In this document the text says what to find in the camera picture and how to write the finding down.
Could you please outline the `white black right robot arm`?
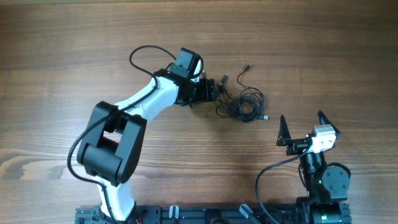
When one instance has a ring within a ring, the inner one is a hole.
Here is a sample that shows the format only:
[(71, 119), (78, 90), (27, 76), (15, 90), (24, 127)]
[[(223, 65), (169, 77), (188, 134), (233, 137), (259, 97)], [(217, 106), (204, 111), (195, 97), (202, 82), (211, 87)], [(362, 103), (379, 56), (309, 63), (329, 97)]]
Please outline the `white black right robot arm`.
[(322, 112), (320, 124), (302, 139), (292, 139), (284, 116), (280, 117), (277, 146), (285, 146), (288, 156), (298, 156), (300, 178), (306, 197), (296, 200), (299, 223), (351, 223), (348, 199), (351, 171), (343, 164), (327, 163), (324, 153), (335, 147), (340, 131)]

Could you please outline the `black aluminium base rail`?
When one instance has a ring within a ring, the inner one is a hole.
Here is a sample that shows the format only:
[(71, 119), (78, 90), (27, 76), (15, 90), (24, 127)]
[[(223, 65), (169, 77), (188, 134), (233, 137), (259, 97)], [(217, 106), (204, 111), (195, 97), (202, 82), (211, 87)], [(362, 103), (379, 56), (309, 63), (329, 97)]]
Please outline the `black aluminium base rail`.
[(308, 205), (305, 202), (273, 204), (261, 208), (251, 208), (246, 204), (240, 207), (160, 207), (140, 205), (133, 210), (126, 223), (141, 224), (214, 224), (214, 223), (311, 223), (311, 224), (352, 224), (349, 205)]

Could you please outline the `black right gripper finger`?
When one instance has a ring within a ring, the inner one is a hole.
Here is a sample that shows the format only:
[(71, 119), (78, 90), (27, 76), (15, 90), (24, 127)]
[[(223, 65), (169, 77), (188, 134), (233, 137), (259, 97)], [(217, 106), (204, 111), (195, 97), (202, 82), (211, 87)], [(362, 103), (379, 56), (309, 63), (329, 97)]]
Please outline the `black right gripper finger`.
[(318, 118), (319, 118), (319, 122), (320, 125), (330, 125), (334, 131), (335, 134), (340, 134), (340, 131), (336, 128), (336, 126), (326, 117), (326, 115), (324, 114), (324, 112), (322, 110), (318, 111)]
[(284, 115), (280, 116), (280, 128), (276, 141), (276, 146), (288, 146), (292, 143), (290, 131)]

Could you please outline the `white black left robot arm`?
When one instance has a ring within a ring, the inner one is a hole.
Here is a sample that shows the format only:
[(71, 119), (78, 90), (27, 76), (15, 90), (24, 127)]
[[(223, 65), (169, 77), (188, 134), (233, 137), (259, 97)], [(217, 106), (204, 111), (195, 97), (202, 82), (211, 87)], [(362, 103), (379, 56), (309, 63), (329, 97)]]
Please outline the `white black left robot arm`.
[(77, 210), (77, 223), (141, 222), (129, 179), (139, 162), (146, 126), (169, 106), (216, 100), (214, 80), (200, 77), (203, 66), (200, 55), (182, 48), (172, 63), (150, 74), (141, 91), (114, 105), (101, 101), (93, 108), (86, 129), (70, 149), (89, 177), (71, 173), (98, 186), (101, 205)]

